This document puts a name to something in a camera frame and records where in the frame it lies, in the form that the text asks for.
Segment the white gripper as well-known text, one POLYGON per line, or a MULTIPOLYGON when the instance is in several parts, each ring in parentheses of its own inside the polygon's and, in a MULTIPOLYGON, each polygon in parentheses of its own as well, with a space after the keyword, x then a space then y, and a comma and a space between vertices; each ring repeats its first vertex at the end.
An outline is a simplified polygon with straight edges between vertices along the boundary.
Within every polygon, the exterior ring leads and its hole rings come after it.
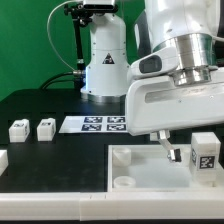
POLYGON ((224 123, 224 68, 212 71, 211 78, 182 87, 169 76, 133 82, 125 103, 128 132, 136 136, 159 131, 169 161, 181 162, 181 151, 168 141, 169 131, 224 123))

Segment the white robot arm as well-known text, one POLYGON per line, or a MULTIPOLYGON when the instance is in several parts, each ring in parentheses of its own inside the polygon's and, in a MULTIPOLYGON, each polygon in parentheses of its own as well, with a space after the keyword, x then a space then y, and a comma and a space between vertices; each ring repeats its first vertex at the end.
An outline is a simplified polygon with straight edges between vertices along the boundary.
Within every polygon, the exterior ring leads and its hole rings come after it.
POLYGON ((144 55, 132 64, 114 7, 114 0, 84 1, 93 56, 82 96, 98 102, 123 97, 128 132, 156 133, 168 158, 179 162, 170 131, 224 122, 224 68, 214 60, 221 0, 145 0, 135 26, 144 55))

